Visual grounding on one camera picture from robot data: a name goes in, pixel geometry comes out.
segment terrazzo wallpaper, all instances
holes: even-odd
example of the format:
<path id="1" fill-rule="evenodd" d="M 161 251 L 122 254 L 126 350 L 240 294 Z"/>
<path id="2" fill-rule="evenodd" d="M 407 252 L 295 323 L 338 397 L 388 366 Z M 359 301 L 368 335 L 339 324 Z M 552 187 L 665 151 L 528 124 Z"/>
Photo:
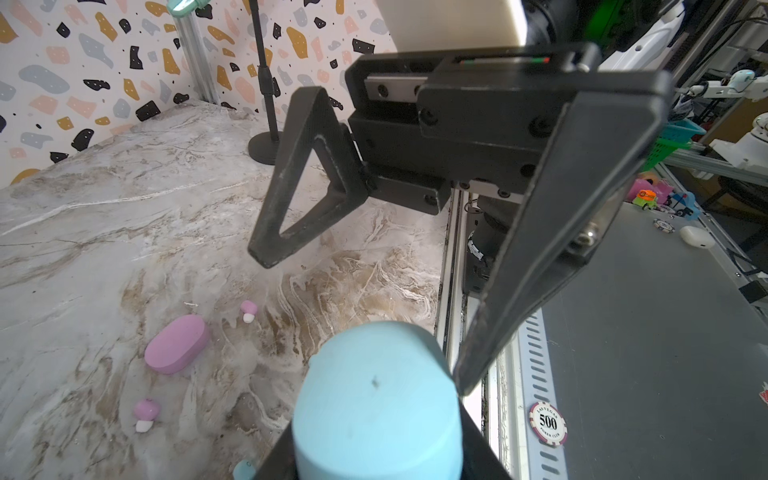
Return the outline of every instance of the terrazzo wallpaper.
<path id="1" fill-rule="evenodd" d="M 374 0 L 259 0 L 277 119 L 301 86 L 328 91 L 340 120 L 353 111 L 344 72 L 362 54 L 395 51 Z M 263 111 L 248 0 L 213 0 L 194 13 L 225 107 Z"/>
<path id="2" fill-rule="evenodd" d="M 164 3 L 0 0 L 0 187 L 196 96 Z"/>

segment black mount bracket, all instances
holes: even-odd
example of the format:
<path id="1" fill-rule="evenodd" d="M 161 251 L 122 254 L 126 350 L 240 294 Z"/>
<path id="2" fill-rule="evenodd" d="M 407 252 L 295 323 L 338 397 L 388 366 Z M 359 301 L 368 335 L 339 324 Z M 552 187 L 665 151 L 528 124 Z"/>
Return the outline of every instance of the black mount bracket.
<path id="1" fill-rule="evenodd" d="M 460 347 L 459 393 L 472 391 L 523 320 L 591 259 L 666 114 L 667 99 L 649 94 L 582 91 L 564 109 Z"/>
<path id="2" fill-rule="evenodd" d="M 248 253 L 262 266 L 271 268 L 285 260 L 368 199 L 362 164 L 345 130 L 324 88 L 300 88 L 291 97 L 272 182 L 248 243 Z M 328 193 L 281 233 L 312 150 L 328 175 Z"/>

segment pink eraser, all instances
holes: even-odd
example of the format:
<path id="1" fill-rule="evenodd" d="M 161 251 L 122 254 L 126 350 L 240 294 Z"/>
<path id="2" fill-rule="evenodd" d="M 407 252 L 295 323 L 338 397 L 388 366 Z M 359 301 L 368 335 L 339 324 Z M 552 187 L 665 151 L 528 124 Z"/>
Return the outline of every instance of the pink eraser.
<path id="1" fill-rule="evenodd" d="M 139 420 L 152 421 L 160 413 L 160 404 L 153 399 L 144 399 L 139 401 L 134 407 L 134 416 Z"/>
<path id="2" fill-rule="evenodd" d="M 144 361 L 160 373 L 176 373 L 194 360 L 209 338 L 210 331 L 202 316 L 180 316 L 149 342 Z"/>
<path id="3" fill-rule="evenodd" d="M 246 300 L 240 304 L 240 311 L 243 313 L 250 313 L 251 315 L 256 315 L 256 312 L 258 311 L 259 307 L 256 306 L 255 303 L 251 302 L 250 300 Z"/>

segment small blue object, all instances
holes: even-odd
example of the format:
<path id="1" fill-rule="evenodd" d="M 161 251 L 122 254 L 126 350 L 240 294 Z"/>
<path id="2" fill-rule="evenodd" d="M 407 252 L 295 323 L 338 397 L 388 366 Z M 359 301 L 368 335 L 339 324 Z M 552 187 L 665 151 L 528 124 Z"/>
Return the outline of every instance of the small blue object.
<path id="1" fill-rule="evenodd" d="M 684 217 L 686 220 L 697 220 L 699 218 L 701 210 L 696 207 L 696 196 L 693 193 L 683 192 L 682 194 L 672 194 L 670 195 L 670 199 L 672 202 L 675 202 L 670 204 L 675 211 L 681 210 L 678 203 L 690 210 L 690 214 Z"/>
<path id="2" fill-rule="evenodd" d="M 253 480 L 256 478 L 256 469 L 249 460 L 240 460 L 232 471 L 234 480 Z"/>
<path id="3" fill-rule="evenodd" d="M 661 131 L 659 137 L 678 144 L 686 144 L 694 135 L 704 135 L 706 132 L 702 127 L 684 118 L 683 120 L 669 122 Z"/>
<path id="4" fill-rule="evenodd" d="M 301 480 L 458 480 L 462 423 L 435 337 L 374 322 L 310 359 L 293 413 Z"/>

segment las vegas poker chip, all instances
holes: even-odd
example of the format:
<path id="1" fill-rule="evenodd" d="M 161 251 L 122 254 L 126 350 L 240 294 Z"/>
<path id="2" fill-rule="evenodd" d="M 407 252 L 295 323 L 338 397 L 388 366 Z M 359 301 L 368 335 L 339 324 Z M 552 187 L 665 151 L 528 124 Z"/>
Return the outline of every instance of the las vegas poker chip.
<path id="1" fill-rule="evenodd" d="M 654 227 L 661 230 L 664 233 L 672 233 L 674 232 L 674 227 L 672 227 L 672 223 L 665 222 L 664 220 L 657 218 L 654 220 Z"/>
<path id="2" fill-rule="evenodd" d="M 549 402 L 536 402 L 528 411 L 528 421 L 539 439 L 553 447 L 568 437 L 568 427 L 560 412 Z"/>

